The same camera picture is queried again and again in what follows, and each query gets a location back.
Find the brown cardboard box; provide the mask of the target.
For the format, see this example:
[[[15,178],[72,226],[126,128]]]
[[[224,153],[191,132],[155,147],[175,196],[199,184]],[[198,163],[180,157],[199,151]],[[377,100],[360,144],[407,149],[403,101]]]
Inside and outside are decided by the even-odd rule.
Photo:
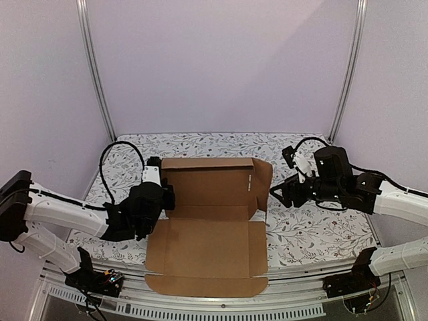
[[[175,208],[148,236],[145,281],[168,296],[249,298],[268,285],[263,221],[273,177],[258,158],[166,158]]]

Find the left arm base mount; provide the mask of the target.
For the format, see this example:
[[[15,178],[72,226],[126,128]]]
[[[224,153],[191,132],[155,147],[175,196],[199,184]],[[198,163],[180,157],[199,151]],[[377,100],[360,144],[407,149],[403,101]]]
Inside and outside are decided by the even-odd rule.
[[[103,296],[119,297],[124,281],[124,275],[115,269],[103,272],[94,270],[92,263],[81,262],[79,268],[72,273],[65,273],[66,285],[83,292]]]

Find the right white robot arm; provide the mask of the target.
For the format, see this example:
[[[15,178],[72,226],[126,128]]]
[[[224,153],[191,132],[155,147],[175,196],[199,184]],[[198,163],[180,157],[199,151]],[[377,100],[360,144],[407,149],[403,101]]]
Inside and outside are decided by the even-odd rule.
[[[425,192],[403,187],[379,171],[359,169],[359,174],[354,174],[356,166],[349,163],[342,147],[318,149],[314,153],[315,171],[292,146],[284,148],[282,156],[297,173],[272,187],[270,194],[287,208],[299,208],[308,201],[316,205],[337,203],[342,211],[352,209],[427,224]],[[425,237],[392,247],[372,247],[358,255],[345,282],[350,291],[359,292],[372,277],[424,265],[427,265]]]

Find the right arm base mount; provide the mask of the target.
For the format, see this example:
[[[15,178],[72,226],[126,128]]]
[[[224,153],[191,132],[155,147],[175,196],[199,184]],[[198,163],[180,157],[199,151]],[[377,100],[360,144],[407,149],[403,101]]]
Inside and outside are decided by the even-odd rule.
[[[372,307],[375,300],[374,296],[380,284],[380,278],[375,276],[367,265],[354,265],[347,273],[325,277],[322,281],[322,288],[328,298],[367,291],[368,293],[363,296],[345,299],[344,301],[344,306],[349,312],[363,314]]]

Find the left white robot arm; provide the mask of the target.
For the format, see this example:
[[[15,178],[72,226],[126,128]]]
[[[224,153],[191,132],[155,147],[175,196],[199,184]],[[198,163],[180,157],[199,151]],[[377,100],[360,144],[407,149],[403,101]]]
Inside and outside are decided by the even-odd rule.
[[[49,223],[75,229],[104,241],[137,241],[151,234],[162,211],[175,208],[173,186],[159,168],[143,171],[139,185],[119,204],[91,205],[44,189],[19,171],[1,187],[1,240],[21,244],[55,264],[85,290],[100,283],[90,256],[70,247],[44,227]]]

